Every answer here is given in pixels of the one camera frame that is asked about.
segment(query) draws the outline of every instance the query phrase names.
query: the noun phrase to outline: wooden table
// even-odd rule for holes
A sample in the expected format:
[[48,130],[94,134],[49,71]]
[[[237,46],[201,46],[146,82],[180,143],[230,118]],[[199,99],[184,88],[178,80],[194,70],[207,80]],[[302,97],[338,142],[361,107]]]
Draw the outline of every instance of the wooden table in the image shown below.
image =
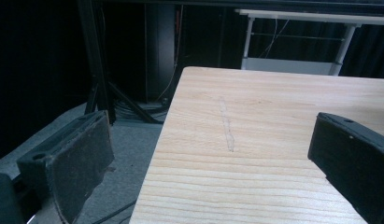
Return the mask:
[[321,111],[384,135],[384,79],[185,68],[131,223],[364,223],[307,158]]

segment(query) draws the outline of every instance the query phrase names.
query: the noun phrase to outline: cable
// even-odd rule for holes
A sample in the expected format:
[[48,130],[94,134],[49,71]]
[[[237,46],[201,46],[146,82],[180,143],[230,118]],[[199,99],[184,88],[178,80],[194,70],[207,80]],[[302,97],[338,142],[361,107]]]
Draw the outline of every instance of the cable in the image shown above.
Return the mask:
[[265,52],[267,53],[264,58],[267,58],[268,54],[270,53],[271,47],[273,46],[274,42],[277,40],[279,35],[282,33],[282,31],[284,31],[285,27],[287,27],[289,21],[290,20],[287,20],[285,24],[282,26],[281,30],[278,32],[278,34],[276,34],[277,32],[277,19],[276,19],[276,30],[274,32],[273,39],[271,40],[271,43],[267,46],[267,48],[261,53],[261,55],[259,55],[259,58],[262,57],[262,55],[264,55]]
[[157,102],[168,90],[168,88],[171,86],[172,80],[174,79],[175,72],[177,71],[178,67],[178,57],[179,57],[179,49],[180,49],[180,37],[182,36],[182,21],[183,21],[183,5],[180,7],[180,22],[179,22],[179,35],[178,35],[178,48],[177,48],[177,56],[175,57],[175,64],[174,64],[174,72],[172,73],[171,79],[168,82],[168,85],[163,90],[163,92],[157,97],[157,99],[154,102]]
[[125,206],[121,207],[119,210],[117,210],[117,211],[115,211],[115,212],[113,212],[113,213],[111,213],[111,214],[109,214],[109,215],[99,219],[98,221],[95,221],[93,224],[101,224],[101,223],[109,220],[110,218],[118,215],[120,212],[124,211],[125,209],[133,206],[135,203],[136,203],[136,200],[131,202],[131,203],[126,204]]
[[121,224],[123,221],[127,220],[128,218],[130,218],[131,216],[128,216],[126,217],[125,219],[123,219],[122,221],[119,222],[119,224]]

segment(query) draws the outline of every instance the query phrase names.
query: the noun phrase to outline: black cable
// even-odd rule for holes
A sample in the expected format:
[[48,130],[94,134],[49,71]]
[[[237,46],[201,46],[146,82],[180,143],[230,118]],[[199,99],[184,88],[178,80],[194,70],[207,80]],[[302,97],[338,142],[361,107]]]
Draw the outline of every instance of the black cable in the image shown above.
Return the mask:
[[119,222],[119,224],[121,224],[123,221],[127,220],[128,218],[130,218],[131,216],[128,216],[126,217],[125,219],[123,219],[122,221]]
[[127,209],[127,208],[133,206],[135,203],[136,203],[136,200],[133,201],[133,202],[131,202],[131,203],[126,204],[125,206],[121,207],[121,208],[118,209],[117,211],[115,211],[115,212],[113,212],[113,213],[111,213],[111,214],[109,214],[109,215],[107,215],[107,216],[105,216],[105,217],[102,217],[102,218],[99,219],[98,221],[95,221],[93,224],[101,224],[101,223],[103,223],[103,222],[109,220],[110,218],[112,218],[112,217],[118,215],[120,212],[124,211],[125,209]]

